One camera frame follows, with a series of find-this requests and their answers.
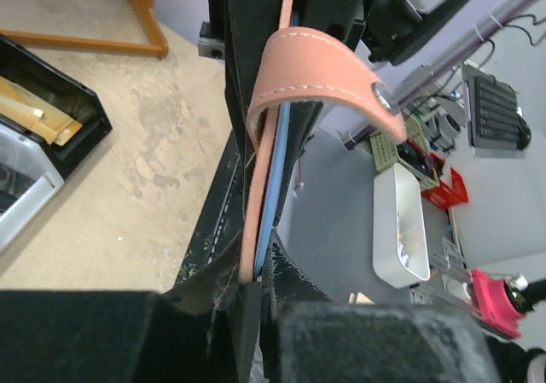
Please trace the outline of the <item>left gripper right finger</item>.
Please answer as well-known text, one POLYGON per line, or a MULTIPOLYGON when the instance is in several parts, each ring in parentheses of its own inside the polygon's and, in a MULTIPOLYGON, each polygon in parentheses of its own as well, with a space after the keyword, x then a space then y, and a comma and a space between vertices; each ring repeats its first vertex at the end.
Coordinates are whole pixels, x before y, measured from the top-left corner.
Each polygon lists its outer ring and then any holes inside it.
POLYGON ((331 301, 290 259, 278 235, 264 264, 260 330, 270 382, 497 382, 485 336, 442 305, 331 301))

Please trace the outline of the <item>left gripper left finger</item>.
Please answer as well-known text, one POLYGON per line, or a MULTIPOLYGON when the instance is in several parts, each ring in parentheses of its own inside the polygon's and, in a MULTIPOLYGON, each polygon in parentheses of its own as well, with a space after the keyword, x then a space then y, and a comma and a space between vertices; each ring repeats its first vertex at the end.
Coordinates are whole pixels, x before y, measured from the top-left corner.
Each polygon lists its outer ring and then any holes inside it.
POLYGON ((241 237, 166 293, 4 290, 4 382, 247 382, 238 338, 241 237))

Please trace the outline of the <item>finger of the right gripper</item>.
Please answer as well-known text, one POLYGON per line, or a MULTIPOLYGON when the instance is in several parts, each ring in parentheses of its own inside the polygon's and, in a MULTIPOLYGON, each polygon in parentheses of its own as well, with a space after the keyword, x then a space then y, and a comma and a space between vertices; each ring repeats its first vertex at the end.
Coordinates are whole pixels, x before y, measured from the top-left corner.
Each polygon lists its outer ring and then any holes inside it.
POLYGON ((224 42, 224 95, 241 163, 246 164, 253 154, 247 110, 265 43, 278 27, 282 0, 208 2, 213 34, 224 42))
POLYGON ((342 42, 316 29, 292 26, 293 0, 282 0, 278 30, 272 34, 272 176, 286 159, 291 105, 334 102, 375 120, 375 74, 342 42))

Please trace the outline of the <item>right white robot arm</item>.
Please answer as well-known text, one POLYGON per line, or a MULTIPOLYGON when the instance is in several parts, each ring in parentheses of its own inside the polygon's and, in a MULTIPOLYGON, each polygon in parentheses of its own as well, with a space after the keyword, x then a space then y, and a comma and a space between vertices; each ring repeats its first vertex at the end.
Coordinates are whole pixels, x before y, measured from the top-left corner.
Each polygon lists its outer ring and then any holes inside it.
POLYGON ((280 107, 292 104, 288 163, 322 103, 352 107, 396 142, 402 118, 370 63, 417 53, 469 0, 208 0, 210 32, 224 44, 225 97, 247 168, 244 230, 262 215, 280 107), (369 49, 369 61, 355 53, 369 49))

